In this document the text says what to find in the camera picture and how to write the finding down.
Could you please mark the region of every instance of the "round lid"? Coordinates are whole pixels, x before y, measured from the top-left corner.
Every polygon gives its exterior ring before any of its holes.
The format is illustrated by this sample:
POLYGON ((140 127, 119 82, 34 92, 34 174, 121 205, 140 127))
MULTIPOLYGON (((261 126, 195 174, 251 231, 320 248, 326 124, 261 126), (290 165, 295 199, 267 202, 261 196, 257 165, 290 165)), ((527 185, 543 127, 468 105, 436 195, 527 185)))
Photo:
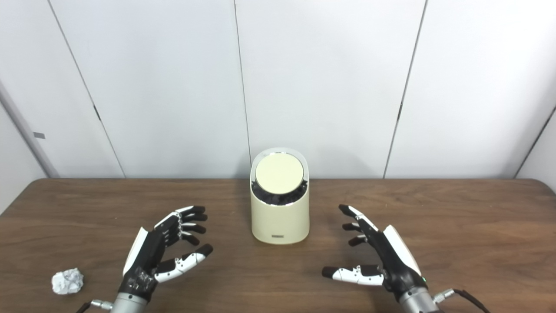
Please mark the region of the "round lid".
POLYGON ((291 154, 274 153, 259 162, 255 176, 262 189, 273 194, 285 194, 303 181, 303 166, 291 154))

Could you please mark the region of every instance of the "robot finger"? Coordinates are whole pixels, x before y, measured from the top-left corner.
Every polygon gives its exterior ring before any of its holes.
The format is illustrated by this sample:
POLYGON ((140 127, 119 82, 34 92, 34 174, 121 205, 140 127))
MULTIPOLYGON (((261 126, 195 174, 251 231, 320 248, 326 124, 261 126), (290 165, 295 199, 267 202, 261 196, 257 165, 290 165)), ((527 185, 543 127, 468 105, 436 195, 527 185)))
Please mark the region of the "robot finger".
POLYGON ((371 227, 376 232, 379 231, 378 228, 365 216, 365 214, 359 212, 356 208, 347 206, 345 204, 341 204, 339 208, 343 214, 355 218, 361 229, 363 228, 363 226, 361 225, 360 221, 365 221, 368 227, 371 227))
POLYGON ((359 224, 356 223, 356 222, 343 224, 343 225, 342 225, 342 228, 343 228, 345 231, 358 231, 358 232, 360 232, 360 233, 362 232, 362 231, 361 231, 361 227, 359 227, 359 224))
POLYGON ((155 279, 158 282, 165 282, 170 279, 181 276, 185 272, 194 268, 202 262, 212 252, 213 248, 210 244, 205 244, 195 252, 183 255, 181 258, 175 258, 161 262, 155 271, 155 279))
POLYGON ((188 206, 185 208, 177 209, 174 212, 177 212, 181 217, 187 216, 189 214, 203 214, 205 212, 205 207, 188 206))
POLYGON ((208 219, 209 217, 206 214, 196 214, 196 213, 191 213, 188 215, 185 215, 181 218, 181 222, 182 223, 187 223, 187 222, 192 222, 192 221, 199 221, 199 222, 204 222, 208 219))
POLYGON ((353 237, 347 243, 350 245, 350 247, 355 247, 365 242, 367 242, 367 237, 364 234, 361 234, 357 237, 353 237))
POLYGON ((194 245, 194 246, 198 246, 199 243, 201 243, 201 242, 199 241, 199 239, 197 239, 197 237, 193 236, 192 234, 190 234, 190 233, 188 233, 188 232, 182 231, 182 232, 181 232, 181 238, 182 238, 183 240, 189 241, 189 243, 192 244, 192 245, 194 245))
POLYGON ((199 234, 204 234, 207 232, 207 229, 205 227, 195 223, 182 223, 181 230, 186 232, 192 231, 199 234))
POLYGON ((357 265, 353 269, 326 266, 322 269, 322 275, 333 280, 368 286, 381 286, 384 281, 377 265, 357 265))

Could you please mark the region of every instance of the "robotic hand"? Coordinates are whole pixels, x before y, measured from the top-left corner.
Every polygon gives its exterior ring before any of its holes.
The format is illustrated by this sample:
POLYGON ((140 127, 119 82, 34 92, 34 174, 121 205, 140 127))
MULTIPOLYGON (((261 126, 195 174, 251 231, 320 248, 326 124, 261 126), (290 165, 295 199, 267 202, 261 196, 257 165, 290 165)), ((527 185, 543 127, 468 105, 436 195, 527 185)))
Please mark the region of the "robotic hand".
POLYGON ((355 223, 342 225, 343 229, 362 233, 348 244, 354 247, 368 243, 376 250, 383 266, 382 269, 378 265, 358 265, 353 269, 327 266, 322 269, 322 275, 360 285, 383 285, 394 294, 406 313, 441 313, 436 305, 437 301, 429 295, 419 266, 396 229, 390 225, 381 232, 355 208, 341 204, 340 210, 356 220, 355 223))
POLYGON ((199 244, 199 240, 191 232, 203 234, 206 229, 192 222, 206 221, 207 215, 204 212, 205 207, 185 207, 170 213, 152 231, 141 227, 127 256, 116 301, 112 304, 93 300, 85 303, 78 313, 84 312, 91 305, 111 313, 142 313, 159 282, 184 274, 212 252, 212 246, 205 244, 181 258, 161 262, 166 247, 180 239, 195 246, 199 244))

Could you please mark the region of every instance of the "small label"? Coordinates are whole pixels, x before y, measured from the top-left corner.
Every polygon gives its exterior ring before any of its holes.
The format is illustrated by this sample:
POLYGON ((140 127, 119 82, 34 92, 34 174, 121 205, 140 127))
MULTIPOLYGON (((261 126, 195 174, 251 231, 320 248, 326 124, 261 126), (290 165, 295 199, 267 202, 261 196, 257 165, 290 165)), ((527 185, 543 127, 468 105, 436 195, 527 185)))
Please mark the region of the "small label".
POLYGON ((36 131, 33 132, 33 136, 35 138, 45 139, 45 135, 43 133, 37 133, 36 131))

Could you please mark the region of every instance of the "cylindrical bin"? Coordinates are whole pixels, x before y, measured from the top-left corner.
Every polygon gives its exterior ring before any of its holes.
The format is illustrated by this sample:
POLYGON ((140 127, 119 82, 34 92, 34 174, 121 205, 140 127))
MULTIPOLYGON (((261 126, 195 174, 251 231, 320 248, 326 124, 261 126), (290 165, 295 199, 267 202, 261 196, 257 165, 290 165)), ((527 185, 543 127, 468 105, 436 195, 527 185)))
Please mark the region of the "cylindrical bin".
POLYGON ((309 168, 299 152, 271 148, 251 167, 251 229, 272 244, 300 242, 309 234, 309 168))

